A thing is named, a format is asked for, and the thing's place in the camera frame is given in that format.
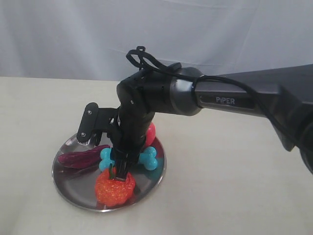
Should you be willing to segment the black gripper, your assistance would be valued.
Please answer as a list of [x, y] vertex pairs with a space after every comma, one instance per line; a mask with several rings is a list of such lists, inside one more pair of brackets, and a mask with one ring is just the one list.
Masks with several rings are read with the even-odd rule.
[[115, 132], [112, 132], [113, 158], [115, 160], [115, 178], [125, 181], [127, 166], [138, 162], [139, 153], [146, 141], [146, 132], [155, 112], [136, 112], [118, 108], [118, 123]]

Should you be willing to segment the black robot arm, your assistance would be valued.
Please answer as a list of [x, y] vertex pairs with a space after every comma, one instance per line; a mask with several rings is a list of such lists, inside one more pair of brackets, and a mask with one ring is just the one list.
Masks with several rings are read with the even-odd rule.
[[268, 118], [283, 147], [298, 147], [306, 167], [313, 168], [312, 65], [206, 76], [176, 63], [165, 72], [142, 69], [116, 91], [121, 138], [113, 145], [119, 179], [137, 163], [155, 113], [193, 116], [203, 108]]

